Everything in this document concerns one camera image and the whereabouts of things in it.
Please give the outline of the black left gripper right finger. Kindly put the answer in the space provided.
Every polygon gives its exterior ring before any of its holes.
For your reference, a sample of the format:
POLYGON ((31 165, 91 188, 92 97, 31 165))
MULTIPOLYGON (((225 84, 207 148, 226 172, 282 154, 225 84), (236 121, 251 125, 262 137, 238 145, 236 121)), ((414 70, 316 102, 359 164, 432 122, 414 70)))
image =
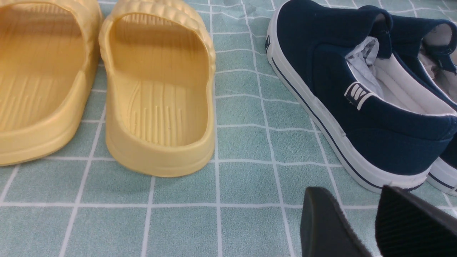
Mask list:
POLYGON ((375 238, 384 257, 455 257, 457 220, 404 189, 385 185, 375 238))

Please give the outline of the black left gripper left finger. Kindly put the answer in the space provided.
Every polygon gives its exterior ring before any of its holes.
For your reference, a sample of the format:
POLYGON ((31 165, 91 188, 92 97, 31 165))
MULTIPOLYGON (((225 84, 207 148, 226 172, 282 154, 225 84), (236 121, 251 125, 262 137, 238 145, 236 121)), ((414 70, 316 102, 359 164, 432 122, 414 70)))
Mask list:
POLYGON ((336 198, 323 187, 307 187, 300 224, 303 257, 371 257, 336 198))

